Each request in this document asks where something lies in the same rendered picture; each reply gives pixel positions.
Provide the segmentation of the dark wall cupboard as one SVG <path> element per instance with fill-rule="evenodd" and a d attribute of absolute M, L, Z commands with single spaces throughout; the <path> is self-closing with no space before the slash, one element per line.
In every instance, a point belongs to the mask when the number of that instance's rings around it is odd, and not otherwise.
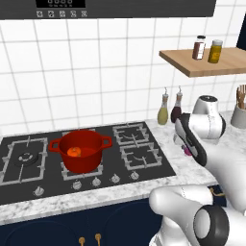
<path fill-rule="evenodd" d="M 236 47 L 246 51 L 246 17 L 243 20 Z"/>

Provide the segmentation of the dark range hood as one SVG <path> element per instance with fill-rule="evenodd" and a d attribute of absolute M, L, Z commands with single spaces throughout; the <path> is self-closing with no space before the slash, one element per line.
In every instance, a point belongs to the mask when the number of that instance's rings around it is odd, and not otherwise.
<path fill-rule="evenodd" d="M 216 0 L 0 0 L 0 20 L 211 17 Z"/>

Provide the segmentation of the red cooking pot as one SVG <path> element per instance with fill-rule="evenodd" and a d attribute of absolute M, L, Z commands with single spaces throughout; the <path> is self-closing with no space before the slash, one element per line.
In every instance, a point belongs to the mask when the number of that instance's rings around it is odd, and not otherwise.
<path fill-rule="evenodd" d="M 81 155 L 71 157 L 67 154 L 70 148 L 79 147 Z M 100 135 L 90 130 L 73 131 L 62 138 L 51 140 L 50 152 L 61 155 L 64 166 L 73 173 L 88 173 L 97 168 L 101 162 L 102 151 L 112 147 L 110 136 Z"/>

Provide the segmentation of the yellow oil bottle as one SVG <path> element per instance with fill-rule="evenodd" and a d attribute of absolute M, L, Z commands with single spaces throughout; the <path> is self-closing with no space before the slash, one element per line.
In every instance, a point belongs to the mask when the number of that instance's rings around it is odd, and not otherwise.
<path fill-rule="evenodd" d="M 158 123 L 160 125 L 165 125 L 168 120 L 167 101 L 168 101 L 168 93 L 165 92 L 162 95 L 161 106 L 158 113 Z"/>

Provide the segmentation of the yellow spice jar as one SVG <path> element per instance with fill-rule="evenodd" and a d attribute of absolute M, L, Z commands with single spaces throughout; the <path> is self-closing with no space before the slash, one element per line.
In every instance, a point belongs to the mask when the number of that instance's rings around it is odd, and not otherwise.
<path fill-rule="evenodd" d="M 209 50 L 209 58 L 208 58 L 209 63 L 218 63 L 222 50 L 222 44 L 223 41 L 220 39 L 215 39 L 212 42 Z"/>

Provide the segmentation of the wooden wall shelf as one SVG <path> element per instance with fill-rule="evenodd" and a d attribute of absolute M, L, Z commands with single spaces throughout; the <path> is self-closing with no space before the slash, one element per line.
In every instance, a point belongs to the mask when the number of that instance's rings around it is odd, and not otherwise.
<path fill-rule="evenodd" d="M 223 48 L 218 63 L 208 62 L 209 49 L 198 61 L 190 49 L 161 50 L 160 56 L 189 78 L 246 73 L 246 51 L 236 47 Z"/>

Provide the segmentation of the black gas hob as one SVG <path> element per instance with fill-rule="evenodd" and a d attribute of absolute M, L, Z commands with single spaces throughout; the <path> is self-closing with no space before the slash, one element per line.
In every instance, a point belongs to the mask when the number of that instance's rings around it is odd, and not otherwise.
<path fill-rule="evenodd" d="M 168 159 L 145 122 L 94 127 L 94 132 L 111 137 L 112 147 L 102 153 L 99 166 L 87 173 L 67 170 L 60 154 L 51 153 L 48 143 L 65 131 L 4 137 L 0 142 L 0 205 L 30 201 L 108 186 L 149 181 L 175 175 Z M 135 171 L 139 178 L 131 178 Z M 116 174 L 120 182 L 114 184 Z M 101 184 L 93 186 L 97 177 Z M 73 183 L 80 181 L 79 190 Z M 38 186 L 44 189 L 37 197 Z"/>

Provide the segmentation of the grey utensil holder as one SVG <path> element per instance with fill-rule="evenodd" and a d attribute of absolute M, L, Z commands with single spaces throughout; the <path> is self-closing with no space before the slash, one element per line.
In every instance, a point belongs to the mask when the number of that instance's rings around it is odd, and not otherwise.
<path fill-rule="evenodd" d="M 235 106 L 231 118 L 231 125 L 238 129 L 246 129 L 246 110 Z"/>

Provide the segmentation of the navy drawer front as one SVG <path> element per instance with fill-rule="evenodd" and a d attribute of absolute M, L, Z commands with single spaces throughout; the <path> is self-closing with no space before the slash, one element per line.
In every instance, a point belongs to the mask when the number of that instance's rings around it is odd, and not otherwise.
<path fill-rule="evenodd" d="M 213 188 L 214 191 L 216 193 L 220 193 L 220 192 L 223 192 L 221 187 L 217 184 L 217 185 L 210 185 L 209 186 L 209 189 L 210 188 Z M 213 198 L 213 203 L 217 206 L 221 206 L 221 207 L 225 207 L 227 206 L 227 200 L 226 200 L 226 196 L 222 196 L 222 197 L 215 197 L 212 195 L 212 198 Z"/>

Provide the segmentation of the wooden utensils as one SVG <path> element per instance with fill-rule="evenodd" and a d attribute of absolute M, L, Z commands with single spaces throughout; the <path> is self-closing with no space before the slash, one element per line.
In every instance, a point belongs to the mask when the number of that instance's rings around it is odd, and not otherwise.
<path fill-rule="evenodd" d="M 240 85 L 236 89 L 236 104 L 240 109 L 245 109 L 246 85 Z"/>

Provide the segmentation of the orange squash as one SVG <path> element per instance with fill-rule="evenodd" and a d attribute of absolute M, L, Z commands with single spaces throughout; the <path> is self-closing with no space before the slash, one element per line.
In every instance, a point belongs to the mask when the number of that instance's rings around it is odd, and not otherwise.
<path fill-rule="evenodd" d="M 79 147 L 70 147 L 67 150 L 67 155 L 70 157 L 79 157 L 81 155 L 82 151 Z"/>

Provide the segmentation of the dark vinegar bottle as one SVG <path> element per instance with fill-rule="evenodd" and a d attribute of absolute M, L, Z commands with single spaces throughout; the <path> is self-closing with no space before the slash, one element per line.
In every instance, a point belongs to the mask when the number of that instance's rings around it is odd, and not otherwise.
<path fill-rule="evenodd" d="M 183 98 L 183 94 L 181 91 L 179 91 L 176 95 L 176 102 L 175 102 L 174 108 L 171 111 L 171 122 L 172 123 L 175 123 L 177 118 L 182 114 L 182 109 L 181 109 L 182 98 Z"/>

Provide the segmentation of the dark red spice jar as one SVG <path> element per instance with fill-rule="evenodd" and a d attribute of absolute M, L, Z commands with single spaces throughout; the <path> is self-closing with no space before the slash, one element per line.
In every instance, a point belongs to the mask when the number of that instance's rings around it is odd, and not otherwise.
<path fill-rule="evenodd" d="M 201 60 L 204 56 L 204 50 L 206 47 L 205 36 L 197 36 L 196 41 L 194 42 L 192 58 L 194 60 Z"/>

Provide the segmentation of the navy cupboard door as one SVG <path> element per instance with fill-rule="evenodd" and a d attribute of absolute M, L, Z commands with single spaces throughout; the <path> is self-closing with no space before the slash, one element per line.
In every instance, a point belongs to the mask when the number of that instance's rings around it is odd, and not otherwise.
<path fill-rule="evenodd" d="M 89 209 L 87 216 L 90 231 L 102 236 L 101 246 L 149 246 L 162 220 L 148 199 Z"/>
<path fill-rule="evenodd" d="M 0 246 L 93 246 L 84 209 L 0 215 Z"/>

